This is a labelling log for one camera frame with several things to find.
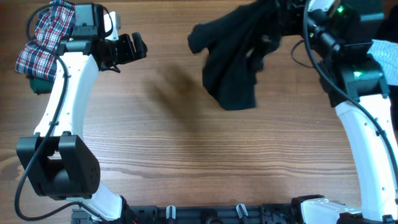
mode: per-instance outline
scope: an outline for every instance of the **wire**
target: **wire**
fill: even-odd
[[[296,51],[296,48],[297,48],[298,46],[300,46],[300,44],[302,44],[302,43],[304,43],[304,40],[300,40],[296,45],[294,45],[294,47],[292,48],[292,51],[290,52],[290,56],[292,57],[292,59],[293,59],[293,61],[294,61],[295,63],[297,63],[297,64],[299,64],[299,65],[301,65],[301,66],[304,66],[304,67],[306,67],[306,68],[313,68],[313,66],[306,65],[306,64],[304,64],[304,63],[299,62],[298,60],[296,60],[296,58],[294,58],[294,52]]]
[[[28,173],[29,173],[30,169],[32,168],[32,165],[33,165],[34,161],[37,159],[37,157],[39,155],[41,155],[42,151],[44,150],[45,144],[49,140],[49,137],[50,137],[52,131],[54,130],[55,124],[57,123],[57,120],[58,120],[58,117],[59,117],[59,114],[60,114],[60,111],[61,111],[62,104],[63,104],[63,102],[65,100],[65,95],[67,93],[67,87],[68,87],[68,77],[69,77],[69,75],[68,75],[68,68],[65,65],[65,62],[57,54],[55,54],[51,50],[45,48],[44,46],[40,45],[39,43],[37,43],[37,41],[34,40],[34,38],[31,37],[30,34],[29,34],[30,23],[32,22],[34,16],[37,13],[39,13],[41,10],[49,8],[49,7],[65,7],[65,8],[73,10],[73,7],[67,6],[67,5],[63,5],[63,4],[48,4],[48,5],[45,5],[45,6],[42,6],[42,7],[38,8],[38,9],[36,9],[33,12],[33,14],[30,16],[30,18],[29,18],[29,20],[27,22],[26,36],[27,36],[27,39],[29,41],[31,41],[33,44],[35,44],[40,50],[43,50],[43,51],[49,53],[51,56],[53,56],[56,60],[58,60],[60,62],[61,66],[62,66],[62,69],[63,69],[63,79],[64,79],[64,81],[63,81],[63,86],[62,86],[62,92],[61,92],[61,95],[60,95],[60,100],[58,102],[57,108],[55,109],[53,119],[52,119],[52,121],[50,123],[50,126],[49,126],[49,130],[47,131],[47,134],[45,135],[45,137],[43,138],[42,142],[38,146],[38,148],[35,151],[34,155],[30,159],[30,161],[29,161],[27,167],[25,168],[25,171],[24,171],[24,173],[23,173],[23,175],[22,175],[22,177],[21,177],[21,179],[20,179],[20,181],[18,183],[16,194],[15,194],[15,200],[14,200],[14,208],[15,208],[15,211],[16,211],[16,213],[17,213],[19,218],[21,218],[21,219],[23,219],[25,221],[39,221],[39,220],[43,220],[45,218],[48,218],[48,217],[50,217],[50,216],[52,216],[52,215],[54,215],[54,214],[56,214],[58,212],[61,212],[62,210],[66,209],[68,207],[71,207],[72,205],[79,205],[80,207],[84,208],[87,212],[89,212],[92,215],[94,215],[94,216],[98,217],[99,219],[101,219],[104,223],[108,223],[108,221],[105,220],[100,214],[95,213],[94,211],[92,211],[92,209],[88,208],[82,202],[71,202],[71,203],[68,203],[68,204],[66,204],[66,205],[64,205],[64,206],[62,206],[62,207],[60,207],[58,209],[55,209],[52,212],[49,212],[49,213],[47,213],[45,215],[41,215],[41,216],[38,216],[38,217],[27,217],[27,216],[25,216],[24,214],[22,214],[21,208],[19,206],[19,201],[21,199],[22,188],[24,187],[24,184],[25,184],[26,178],[28,176]]]
[[[379,132],[379,135],[382,137],[392,164],[392,169],[394,170],[394,175],[396,178],[396,186],[398,187],[398,165],[397,165],[397,160],[394,155],[394,151],[392,149],[391,143],[388,140],[386,132],[383,130],[383,128],[380,126],[380,124],[373,118],[373,116],[363,107],[361,106],[358,102],[356,102],[354,99],[352,99],[350,96],[348,96],[342,89],[340,89],[338,86],[336,86],[326,75],[326,73],[322,70],[322,68],[319,66],[317,63],[317,60],[315,59],[311,46],[310,46],[310,39],[309,39],[309,34],[308,34],[308,9],[310,7],[310,1],[307,0],[305,4],[305,9],[304,9],[304,16],[303,16],[303,38],[304,38],[304,44],[305,44],[305,49],[307,50],[308,56],[317,70],[317,72],[324,78],[328,84],[338,93],[340,94],[344,99],[348,100],[351,102],[353,105],[355,105],[358,109],[360,109],[370,120],[371,122],[375,125],[377,131]]]

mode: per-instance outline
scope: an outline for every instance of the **red and blue plaid fabric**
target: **red and blue plaid fabric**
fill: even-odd
[[[61,37],[71,35],[73,32],[73,26],[76,22],[75,5],[63,0],[54,0],[50,3],[73,7],[72,10],[54,6],[39,12],[35,27],[35,39],[40,45],[55,52]],[[54,82],[57,62],[53,56],[40,50],[30,41],[19,54],[15,71]]]

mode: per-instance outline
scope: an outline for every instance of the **wooden table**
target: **wooden table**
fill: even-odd
[[[0,4],[0,223],[23,223],[13,207],[23,171],[15,148],[32,135],[49,99],[14,72],[27,18],[46,2]],[[84,126],[103,182],[130,205],[258,205],[308,194],[360,205],[342,125],[316,71],[290,59],[299,37],[284,38],[266,57],[256,109],[224,111],[201,84],[207,53],[192,55],[187,35],[249,1],[100,2],[120,14],[120,34],[141,32],[149,48],[146,59],[120,66],[121,74],[99,74]],[[309,63],[302,46],[296,57]],[[64,202],[37,197],[27,183],[21,203],[24,213],[39,215]],[[69,223],[70,215],[41,223]]]

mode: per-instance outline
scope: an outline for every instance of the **green cloth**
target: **green cloth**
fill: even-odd
[[[54,83],[41,78],[29,77],[30,87],[36,94],[51,93]]]

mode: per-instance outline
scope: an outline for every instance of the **white cloth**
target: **white cloth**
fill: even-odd
[[[385,40],[373,40],[368,53],[380,63],[388,85],[398,86],[398,44]]]

